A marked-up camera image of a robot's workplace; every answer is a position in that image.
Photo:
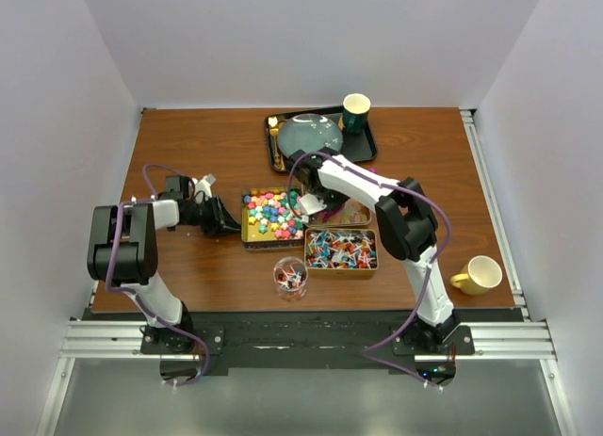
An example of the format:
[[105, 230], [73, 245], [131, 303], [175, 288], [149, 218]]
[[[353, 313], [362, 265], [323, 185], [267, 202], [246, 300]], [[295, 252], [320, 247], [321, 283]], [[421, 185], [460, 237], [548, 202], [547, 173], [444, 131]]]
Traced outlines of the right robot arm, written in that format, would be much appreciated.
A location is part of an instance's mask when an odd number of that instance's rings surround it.
[[438, 259], [451, 237], [445, 212], [427, 198], [420, 183], [382, 177], [329, 149], [297, 151], [286, 161], [290, 181], [303, 184], [301, 213], [311, 216], [335, 207], [337, 200], [354, 199], [375, 216], [385, 250], [402, 261], [416, 295], [416, 305], [401, 326], [388, 337], [364, 349], [365, 353], [394, 341], [416, 323], [421, 346], [442, 353], [453, 342], [459, 326], [448, 296]]

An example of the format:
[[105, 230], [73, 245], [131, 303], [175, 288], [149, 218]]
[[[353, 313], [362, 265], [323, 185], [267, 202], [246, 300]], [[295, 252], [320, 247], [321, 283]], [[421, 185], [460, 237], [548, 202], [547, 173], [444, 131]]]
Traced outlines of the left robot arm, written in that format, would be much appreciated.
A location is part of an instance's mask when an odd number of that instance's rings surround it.
[[87, 255], [89, 275], [109, 293], [129, 297], [143, 313], [143, 337], [174, 353], [204, 352], [186, 305], [158, 272], [156, 233], [179, 225], [198, 227], [206, 236], [237, 234], [241, 225], [212, 191], [215, 177], [166, 178], [165, 190], [149, 199], [97, 206], [93, 210]]

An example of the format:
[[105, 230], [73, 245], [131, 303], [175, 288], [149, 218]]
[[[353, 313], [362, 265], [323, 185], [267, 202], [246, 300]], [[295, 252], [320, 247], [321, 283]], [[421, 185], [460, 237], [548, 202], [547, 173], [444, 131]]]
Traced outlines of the gold tin of star candies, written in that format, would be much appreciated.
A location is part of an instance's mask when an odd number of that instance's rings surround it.
[[241, 241], [247, 250], [288, 250], [301, 247], [305, 222], [290, 209], [302, 212], [302, 191], [294, 186], [251, 188], [241, 195]]

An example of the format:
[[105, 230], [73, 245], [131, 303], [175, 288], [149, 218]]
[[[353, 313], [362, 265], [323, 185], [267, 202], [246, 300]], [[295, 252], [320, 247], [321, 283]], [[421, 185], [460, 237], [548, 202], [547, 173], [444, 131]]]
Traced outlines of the clear glass jar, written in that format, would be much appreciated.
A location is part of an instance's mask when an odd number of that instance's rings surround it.
[[277, 295], [284, 300], [302, 299], [307, 292], [308, 270], [298, 257], [280, 259], [273, 268], [273, 280]]

